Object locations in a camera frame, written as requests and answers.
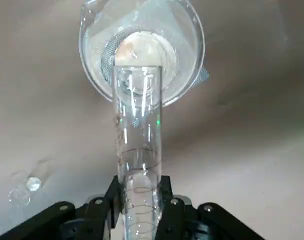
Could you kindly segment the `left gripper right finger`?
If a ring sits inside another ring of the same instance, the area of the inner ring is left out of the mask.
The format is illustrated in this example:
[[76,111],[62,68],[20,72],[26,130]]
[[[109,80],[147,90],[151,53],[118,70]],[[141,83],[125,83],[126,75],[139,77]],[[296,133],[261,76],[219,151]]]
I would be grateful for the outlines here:
[[174,195],[171,179],[160,181],[162,214],[156,240],[262,240],[263,237],[214,202],[193,207],[191,200]]

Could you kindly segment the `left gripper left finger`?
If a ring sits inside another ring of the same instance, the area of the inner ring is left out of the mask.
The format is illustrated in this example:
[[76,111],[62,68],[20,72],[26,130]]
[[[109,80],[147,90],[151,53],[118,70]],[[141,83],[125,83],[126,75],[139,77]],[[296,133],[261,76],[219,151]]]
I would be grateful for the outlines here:
[[109,240],[121,206],[114,176],[106,193],[80,207],[61,201],[0,235],[0,240]]

